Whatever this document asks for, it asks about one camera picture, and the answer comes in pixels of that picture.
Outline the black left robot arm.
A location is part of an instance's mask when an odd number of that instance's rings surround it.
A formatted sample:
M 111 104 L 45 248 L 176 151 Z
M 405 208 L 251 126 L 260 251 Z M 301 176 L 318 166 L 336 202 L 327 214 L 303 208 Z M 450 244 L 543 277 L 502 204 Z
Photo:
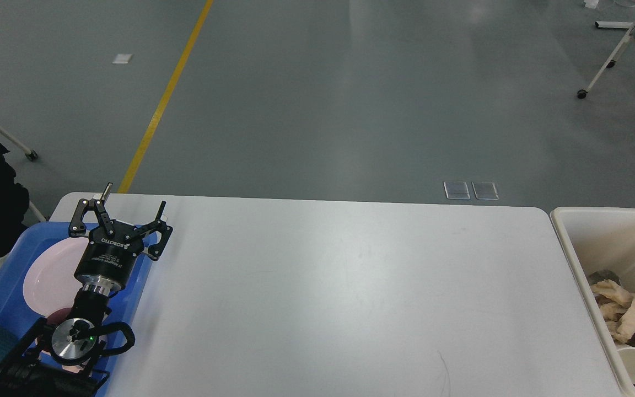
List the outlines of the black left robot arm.
M 173 232 L 162 201 L 147 224 L 109 216 L 107 186 L 99 198 L 82 198 L 68 226 L 72 242 L 85 249 L 65 270 L 78 291 L 66 315 L 38 317 L 0 361 L 0 396 L 94 396 L 111 375 L 116 357 L 136 342 L 131 320 L 148 270 Z

